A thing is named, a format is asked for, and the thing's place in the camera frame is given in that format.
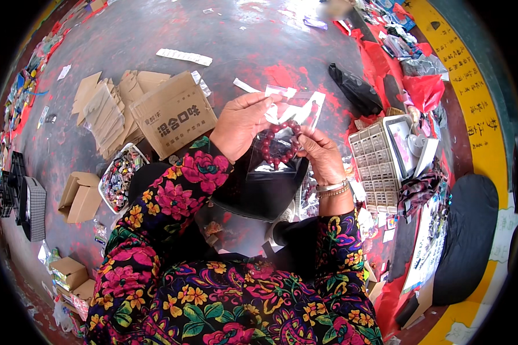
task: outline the floral jacket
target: floral jacket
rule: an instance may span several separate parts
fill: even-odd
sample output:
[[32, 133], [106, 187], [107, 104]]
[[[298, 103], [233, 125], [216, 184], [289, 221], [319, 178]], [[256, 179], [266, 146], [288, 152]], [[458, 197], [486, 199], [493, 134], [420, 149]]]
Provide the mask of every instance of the floral jacket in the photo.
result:
[[85, 342], [382, 345], [354, 213], [318, 218], [313, 286], [262, 257], [162, 264], [231, 170], [203, 137], [117, 222]]

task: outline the jewelry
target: jewelry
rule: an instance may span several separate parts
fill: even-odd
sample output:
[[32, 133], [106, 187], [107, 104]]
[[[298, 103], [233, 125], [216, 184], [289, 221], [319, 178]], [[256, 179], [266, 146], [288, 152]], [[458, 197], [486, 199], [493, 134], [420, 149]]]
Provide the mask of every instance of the jewelry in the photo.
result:
[[346, 182], [346, 180], [342, 180], [340, 183], [329, 184], [329, 185], [325, 185], [325, 186], [320, 186], [320, 185], [317, 184], [315, 189], [317, 191], [329, 191], [329, 190], [333, 190], [333, 189], [342, 187], [345, 184], [345, 182]]
[[340, 189], [337, 189], [337, 190], [334, 190], [334, 191], [329, 191], [329, 192], [324, 192], [324, 193], [317, 193], [317, 197], [319, 199], [326, 198], [326, 197], [333, 197], [333, 196], [336, 196], [338, 194], [341, 194], [341, 193], [347, 191], [348, 189], [349, 189], [349, 183], [347, 183], [345, 186], [341, 187]]
[[[292, 142], [292, 146], [288, 151], [278, 152], [277, 154], [273, 154], [271, 152], [271, 140], [275, 138], [275, 134], [280, 132], [284, 128], [290, 127], [295, 136], [293, 136], [290, 141]], [[297, 135], [301, 133], [301, 126], [294, 120], [289, 120], [283, 122], [279, 125], [272, 124], [267, 132], [267, 137], [261, 141], [261, 153], [263, 154], [263, 159], [267, 164], [274, 164], [275, 170], [278, 170], [278, 165], [280, 162], [288, 163], [291, 158], [299, 151], [299, 142], [297, 141]]]

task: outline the gold bracelet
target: gold bracelet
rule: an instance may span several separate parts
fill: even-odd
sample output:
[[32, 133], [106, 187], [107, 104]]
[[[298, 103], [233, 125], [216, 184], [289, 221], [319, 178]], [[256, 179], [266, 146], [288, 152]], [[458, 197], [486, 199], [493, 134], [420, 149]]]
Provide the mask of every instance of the gold bracelet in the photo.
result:
[[324, 193], [317, 193], [317, 197], [319, 199], [322, 199], [322, 198], [325, 198], [325, 197], [333, 197], [333, 196], [336, 196], [338, 194], [341, 194], [341, 193], [345, 192], [348, 189], [349, 189], [349, 183], [346, 183], [343, 187], [341, 187], [341, 188], [339, 188], [337, 190], [331, 190], [331, 191], [324, 192]]

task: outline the woman's left hand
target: woman's left hand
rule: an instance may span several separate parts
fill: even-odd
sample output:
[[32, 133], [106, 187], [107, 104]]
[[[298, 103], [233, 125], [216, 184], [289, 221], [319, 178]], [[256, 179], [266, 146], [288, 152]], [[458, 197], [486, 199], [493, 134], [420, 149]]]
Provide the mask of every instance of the woman's left hand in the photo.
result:
[[272, 103], [282, 96], [265, 97], [262, 92], [248, 93], [228, 102], [221, 112], [209, 139], [228, 158], [235, 162], [250, 148], [257, 133], [269, 128], [264, 117]]

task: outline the red bead bracelet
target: red bead bracelet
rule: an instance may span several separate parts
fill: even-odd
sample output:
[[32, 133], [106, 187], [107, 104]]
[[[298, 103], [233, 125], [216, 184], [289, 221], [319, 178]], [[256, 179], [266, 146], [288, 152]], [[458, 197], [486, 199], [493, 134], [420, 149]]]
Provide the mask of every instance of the red bead bracelet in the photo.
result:
[[[285, 153], [275, 156], [271, 153], [271, 140], [275, 138], [275, 133], [278, 133], [287, 127], [290, 127], [293, 134], [295, 135], [295, 137], [290, 139], [292, 146]], [[299, 151], [299, 142], [297, 141], [297, 135], [299, 134], [301, 134], [301, 126], [298, 125], [298, 123], [294, 120], [289, 120], [279, 125], [272, 124], [267, 132], [267, 137], [261, 141], [261, 153], [263, 154], [263, 159], [265, 162], [267, 162], [267, 164], [274, 164], [275, 170], [278, 170], [278, 165], [280, 162], [288, 163], [288, 161], [296, 154], [296, 152]]]

